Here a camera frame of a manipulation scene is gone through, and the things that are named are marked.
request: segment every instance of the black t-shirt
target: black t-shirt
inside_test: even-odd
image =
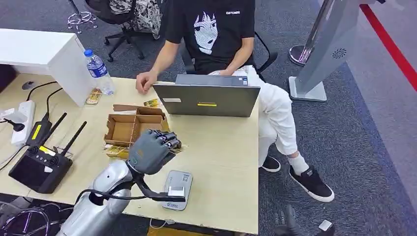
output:
[[[184,38],[200,74],[224,70],[255,34],[255,0],[171,0],[166,39]],[[252,56],[244,65],[253,64]]]

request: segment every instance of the red stripe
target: red stripe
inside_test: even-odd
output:
[[[388,50],[389,54],[391,54],[391,57],[394,59],[395,63],[397,63],[400,70],[417,91],[417,72],[413,69],[405,56],[401,53],[400,49],[384,29],[381,22],[379,22],[378,18],[375,16],[369,5],[361,4],[359,6],[371,24],[372,28],[374,28],[374,31],[377,33],[378,37],[384,44],[385,48]]]

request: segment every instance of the man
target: man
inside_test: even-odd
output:
[[[149,72],[137,76],[145,94],[160,72],[174,61],[183,38],[200,74],[247,76],[259,93],[259,167],[277,172],[281,165],[268,155],[275,143],[288,157],[289,174],[314,199],[330,202],[333,191],[298,151],[291,100],[283,89],[263,82],[252,66],[255,0],[171,0],[166,42]]]

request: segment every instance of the plastic bottle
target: plastic bottle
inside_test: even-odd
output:
[[[87,69],[97,80],[97,88],[99,88],[103,94],[113,94],[116,89],[115,84],[113,83],[112,77],[110,77],[103,60],[93,54],[91,49],[87,49],[84,52],[84,55],[87,57]]]

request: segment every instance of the white sock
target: white sock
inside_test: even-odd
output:
[[[308,170],[309,166],[307,165],[307,163],[304,160],[304,157],[301,156],[301,154],[298,154],[296,158],[290,158],[289,156],[287,156],[287,158],[288,162],[293,167],[296,175],[300,176],[301,173]]]

